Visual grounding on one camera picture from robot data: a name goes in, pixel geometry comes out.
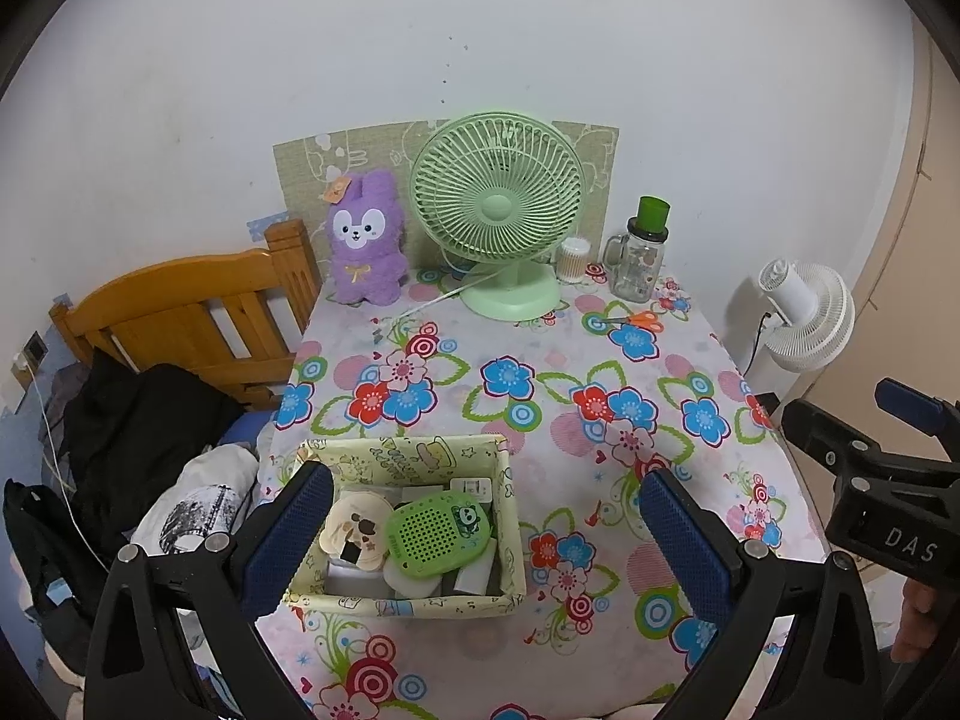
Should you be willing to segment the person's hand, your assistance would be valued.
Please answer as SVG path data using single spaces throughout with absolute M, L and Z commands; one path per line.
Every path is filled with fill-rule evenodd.
M 957 593 L 931 589 L 908 578 L 903 585 L 900 626 L 890 650 L 893 663 L 918 661 L 934 644 L 940 624 L 957 600 Z

